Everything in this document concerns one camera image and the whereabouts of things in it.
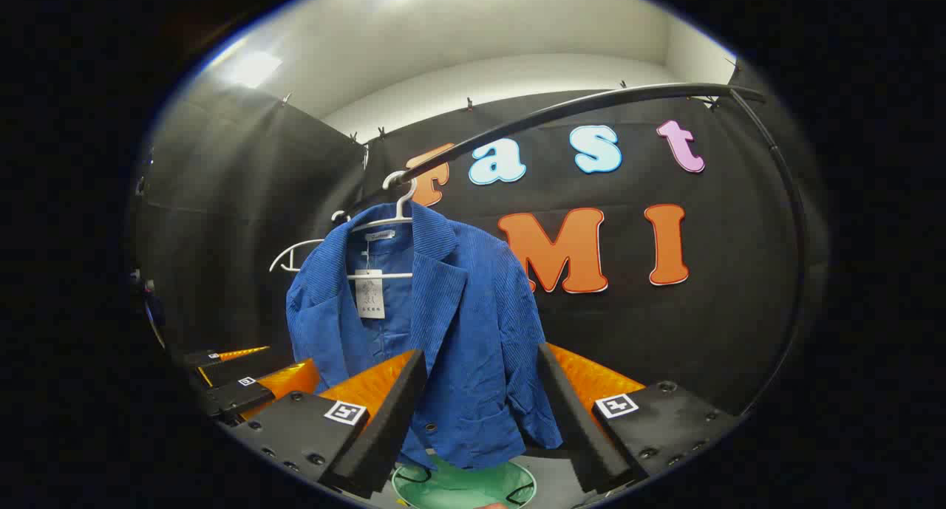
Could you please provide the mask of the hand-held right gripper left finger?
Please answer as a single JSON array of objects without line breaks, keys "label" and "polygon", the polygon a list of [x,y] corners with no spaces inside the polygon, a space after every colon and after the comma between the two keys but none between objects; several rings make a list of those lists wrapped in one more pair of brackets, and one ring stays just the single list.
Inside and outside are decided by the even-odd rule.
[{"label": "hand-held right gripper left finger", "polygon": [[422,351],[411,350],[327,390],[321,378],[313,394],[293,392],[222,427],[312,488],[369,499],[389,481],[426,379]]}]

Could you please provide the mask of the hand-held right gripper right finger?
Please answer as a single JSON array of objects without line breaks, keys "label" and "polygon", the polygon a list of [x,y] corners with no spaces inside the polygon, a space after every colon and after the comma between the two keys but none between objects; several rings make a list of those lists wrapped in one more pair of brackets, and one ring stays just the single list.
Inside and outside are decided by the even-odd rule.
[{"label": "hand-held right gripper right finger", "polygon": [[708,451],[742,421],[676,382],[646,386],[557,345],[541,344],[537,360],[585,492],[658,479]]}]

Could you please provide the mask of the green laundry hamper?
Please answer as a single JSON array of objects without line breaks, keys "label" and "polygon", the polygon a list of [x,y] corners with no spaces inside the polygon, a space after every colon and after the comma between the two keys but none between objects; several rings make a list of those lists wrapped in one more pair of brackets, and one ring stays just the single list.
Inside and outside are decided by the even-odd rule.
[{"label": "green laundry hamper", "polygon": [[433,457],[436,469],[403,465],[395,469],[392,488],[415,509],[476,509],[503,505],[521,509],[537,494],[531,472],[513,462],[467,470]]}]

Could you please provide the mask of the blue corduroy jacket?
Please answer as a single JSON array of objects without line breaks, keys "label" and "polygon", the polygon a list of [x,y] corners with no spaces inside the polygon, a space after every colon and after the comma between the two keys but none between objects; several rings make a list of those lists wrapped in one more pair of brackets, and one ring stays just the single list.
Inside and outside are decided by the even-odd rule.
[{"label": "blue corduroy jacket", "polygon": [[[546,338],[529,280],[510,247],[479,228],[410,202],[413,223],[350,229],[395,215],[378,204],[331,230],[286,296],[297,361],[312,360],[320,390],[418,349],[428,380],[399,454],[435,469],[493,468],[528,445],[563,438],[537,368]],[[412,278],[349,280],[356,273]]]}]

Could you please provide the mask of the white plastic clothes hanger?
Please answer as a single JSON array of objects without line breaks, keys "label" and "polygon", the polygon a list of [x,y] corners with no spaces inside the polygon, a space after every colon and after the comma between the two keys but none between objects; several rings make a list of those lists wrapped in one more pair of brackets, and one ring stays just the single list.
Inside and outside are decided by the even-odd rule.
[{"label": "white plastic clothes hanger", "polygon": [[[351,215],[348,215],[348,213],[345,213],[344,211],[336,211],[331,216],[331,222],[335,226],[345,224],[346,222],[350,222],[350,220]],[[296,264],[296,254],[303,253],[305,250],[311,252],[311,250],[313,250],[317,245],[321,244],[322,241],[324,241],[324,239],[308,239],[298,241],[297,243],[286,247],[286,249],[282,250],[281,253],[278,253],[277,256],[274,257],[273,261],[270,263],[268,271],[273,273],[278,269],[287,271],[288,273],[298,273],[301,266],[300,264],[299,266]]]},{"label": "white plastic clothes hanger", "polygon": [[[382,183],[382,190],[383,191],[389,190],[392,186],[395,185],[394,182],[396,180],[400,182],[400,179],[402,178],[402,176],[405,175],[405,173],[406,173],[406,170],[402,170],[402,171],[395,171],[389,174],[385,178],[384,182]],[[412,199],[412,197],[415,195],[416,190],[417,190],[416,179],[411,179],[411,188],[409,189],[409,192],[405,193],[405,195],[400,197],[398,201],[395,203],[395,216],[394,217],[389,217],[389,219],[378,219],[375,222],[368,222],[361,225],[357,225],[351,228],[350,232],[357,233],[357,232],[364,232],[364,230],[368,230],[370,228],[378,228],[385,225],[413,223],[413,218],[411,216],[405,215],[404,206],[407,202],[409,202]],[[349,280],[382,280],[382,279],[389,279],[389,278],[391,279],[412,278],[412,274],[411,273],[379,273],[378,271],[376,271],[375,273],[356,273],[347,277]]]}]

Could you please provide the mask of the plain black cloth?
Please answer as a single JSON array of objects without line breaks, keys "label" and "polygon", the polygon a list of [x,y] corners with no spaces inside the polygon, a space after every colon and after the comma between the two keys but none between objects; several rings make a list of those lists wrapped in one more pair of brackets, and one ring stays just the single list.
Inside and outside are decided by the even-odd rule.
[{"label": "plain black cloth", "polygon": [[273,95],[205,79],[168,107],[151,153],[135,239],[163,340],[180,353],[269,345],[291,362],[293,274],[270,264],[358,199],[364,149]]}]

